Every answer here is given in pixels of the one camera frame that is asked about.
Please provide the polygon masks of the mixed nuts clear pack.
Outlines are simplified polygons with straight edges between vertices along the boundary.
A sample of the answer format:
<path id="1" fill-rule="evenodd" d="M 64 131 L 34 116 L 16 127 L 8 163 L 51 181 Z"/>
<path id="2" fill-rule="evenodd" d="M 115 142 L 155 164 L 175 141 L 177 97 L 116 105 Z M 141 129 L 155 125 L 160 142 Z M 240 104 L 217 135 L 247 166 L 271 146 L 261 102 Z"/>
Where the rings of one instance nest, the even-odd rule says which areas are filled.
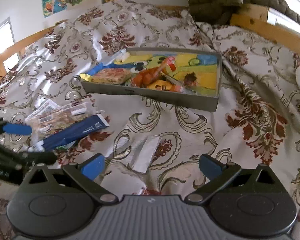
<path id="1" fill-rule="evenodd" d="M 32 128 L 33 140 L 39 141 L 96 113 L 97 107 L 87 98 L 74 100 L 63 106 L 49 99 L 26 117 L 25 123 Z"/>

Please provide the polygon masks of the dark blue snack bar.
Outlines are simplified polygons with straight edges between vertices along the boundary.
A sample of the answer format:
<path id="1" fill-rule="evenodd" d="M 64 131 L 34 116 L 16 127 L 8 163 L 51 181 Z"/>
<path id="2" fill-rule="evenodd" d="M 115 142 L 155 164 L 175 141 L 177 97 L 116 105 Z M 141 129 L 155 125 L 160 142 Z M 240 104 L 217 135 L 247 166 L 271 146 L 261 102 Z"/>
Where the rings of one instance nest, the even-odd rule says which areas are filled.
<path id="1" fill-rule="evenodd" d="M 41 152 L 51 151 L 59 146 L 67 145 L 89 135 L 90 133 L 107 127 L 109 127 L 109 123 L 101 114 L 93 115 L 60 132 L 57 132 L 56 134 L 50 135 L 49 137 L 37 142 L 35 146 L 36 149 Z"/>

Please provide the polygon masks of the dried fruit clear pack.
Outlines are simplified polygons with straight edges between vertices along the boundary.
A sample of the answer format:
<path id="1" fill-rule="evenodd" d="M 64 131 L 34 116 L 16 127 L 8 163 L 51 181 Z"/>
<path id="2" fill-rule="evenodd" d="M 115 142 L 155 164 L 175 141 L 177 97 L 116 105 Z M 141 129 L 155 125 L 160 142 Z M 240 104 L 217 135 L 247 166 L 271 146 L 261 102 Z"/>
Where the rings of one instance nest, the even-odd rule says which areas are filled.
<path id="1" fill-rule="evenodd" d="M 189 88 L 202 87 L 201 72 L 187 73 L 183 78 L 183 85 Z"/>

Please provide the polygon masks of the rice cracker snack pack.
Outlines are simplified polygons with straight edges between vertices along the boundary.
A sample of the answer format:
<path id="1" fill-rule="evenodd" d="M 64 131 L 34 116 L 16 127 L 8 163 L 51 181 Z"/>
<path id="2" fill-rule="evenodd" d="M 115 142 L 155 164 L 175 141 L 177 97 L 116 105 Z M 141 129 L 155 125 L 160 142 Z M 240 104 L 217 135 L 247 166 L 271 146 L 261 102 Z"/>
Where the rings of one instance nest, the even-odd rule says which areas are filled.
<path id="1" fill-rule="evenodd" d="M 121 85 L 130 79 L 132 72 L 125 68 L 106 68 L 91 77 L 93 83 Z"/>

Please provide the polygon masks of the gold foil snack pack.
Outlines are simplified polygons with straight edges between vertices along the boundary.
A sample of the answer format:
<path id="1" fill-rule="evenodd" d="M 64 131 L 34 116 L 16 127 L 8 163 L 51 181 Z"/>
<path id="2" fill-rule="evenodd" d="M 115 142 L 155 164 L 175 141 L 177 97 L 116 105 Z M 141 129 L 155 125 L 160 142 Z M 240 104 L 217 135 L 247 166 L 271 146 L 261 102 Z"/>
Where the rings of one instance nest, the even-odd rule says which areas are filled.
<path id="1" fill-rule="evenodd" d="M 150 85 L 147 86 L 147 89 L 151 90 L 162 90 L 162 91 L 170 91 L 173 85 L 165 80 L 157 80 Z"/>

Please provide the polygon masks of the white green red snack pouch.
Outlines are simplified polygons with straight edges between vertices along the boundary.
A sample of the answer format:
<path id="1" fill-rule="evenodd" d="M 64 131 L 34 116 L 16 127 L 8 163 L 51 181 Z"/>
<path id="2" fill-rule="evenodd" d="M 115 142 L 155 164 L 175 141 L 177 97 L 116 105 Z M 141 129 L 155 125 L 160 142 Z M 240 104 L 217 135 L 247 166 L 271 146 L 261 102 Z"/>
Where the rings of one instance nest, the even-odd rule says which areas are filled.
<path id="1" fill-rule="evenodd" d="M 77 143 L 77 141 L 72 141 L 72 142 L 66 142 L 65 140 L 58 142 L 55 146 L 54 146 L 54 150 L 59 150 L 59 151 L 67 151 L 68 149 L 70 149 L 72 146 L 74 146 Z"/>

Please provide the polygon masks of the small orange tangerine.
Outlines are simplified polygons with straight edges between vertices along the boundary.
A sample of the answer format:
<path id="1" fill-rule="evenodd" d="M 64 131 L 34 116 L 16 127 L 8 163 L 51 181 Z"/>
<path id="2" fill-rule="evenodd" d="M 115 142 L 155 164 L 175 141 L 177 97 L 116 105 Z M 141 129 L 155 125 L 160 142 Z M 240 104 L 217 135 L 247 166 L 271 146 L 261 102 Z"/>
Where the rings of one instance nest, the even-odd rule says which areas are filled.
<path id="1" fill-rule="evenodd" d="M 184 88 L 181 85 L 173 85 L 170 89 L 171 92 L 178 92 L 178 93 L 183 93 Z"/>

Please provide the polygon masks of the floral patterned bedspread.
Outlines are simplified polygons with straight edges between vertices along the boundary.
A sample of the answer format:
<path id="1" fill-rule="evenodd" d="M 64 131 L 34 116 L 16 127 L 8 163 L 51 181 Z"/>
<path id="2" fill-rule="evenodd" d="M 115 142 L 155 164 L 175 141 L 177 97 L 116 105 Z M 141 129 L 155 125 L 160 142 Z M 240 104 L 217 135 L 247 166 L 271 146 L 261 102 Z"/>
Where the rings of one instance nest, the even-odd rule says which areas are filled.
<path id="1" fill-rule="evenodd" d="M 125 195 L 189 194 L 211 184 L 202 154 L 270 167 L 292 198 L 300 239 L 300 55 L 187 11 L 133 1 L 54 27 L 0 83 L 0 135 L 13 153 L 53 152 L 52 168 L 103 155 L 97 185 Z"/>

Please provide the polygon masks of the grey box with painted bottom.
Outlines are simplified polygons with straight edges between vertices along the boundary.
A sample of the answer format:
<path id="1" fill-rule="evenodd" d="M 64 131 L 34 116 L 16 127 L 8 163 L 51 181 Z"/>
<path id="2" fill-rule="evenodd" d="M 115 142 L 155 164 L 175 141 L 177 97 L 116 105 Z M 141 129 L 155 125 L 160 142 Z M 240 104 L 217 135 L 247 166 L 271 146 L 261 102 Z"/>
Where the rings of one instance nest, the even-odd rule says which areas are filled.
<path id="1" fill-rule="evenodd" d="M 87 93 L 140 95 L 214 112 L 221 90 L 219 54 L 190 49 L 130 48 L 81 73 Z"/>

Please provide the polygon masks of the wooden bed frame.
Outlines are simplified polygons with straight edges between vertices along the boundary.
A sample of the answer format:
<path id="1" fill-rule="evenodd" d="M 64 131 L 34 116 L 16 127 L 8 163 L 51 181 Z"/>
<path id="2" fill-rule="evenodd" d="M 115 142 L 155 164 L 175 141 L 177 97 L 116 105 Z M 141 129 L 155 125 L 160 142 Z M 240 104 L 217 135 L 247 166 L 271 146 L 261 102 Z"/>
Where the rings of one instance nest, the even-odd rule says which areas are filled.
<path id="1" fill-rule="evenodd" d="M 284 45 L 300 55 L 300 33 L 280 24 L 273 25 L 268 23 L 267 20 L 269 19 L 269 14 L 271 12 L 275 13 L 276 10 L 256 4 L 244 4 L 239 9 L 238 13 L 232 14 L 230 25 L 255 32 L 263 38 L 270 40 L 275 44 L 279 43 Z M 14 54 L 22 57 L 28 46 L 50 33 L 64 21 L 65 20 L 59 21 L 54 26 L 34 33 L 2 51 L 2 53 L 0 53 L 0 81 L 7 73 L 4 67 L 4 61 Z"/>

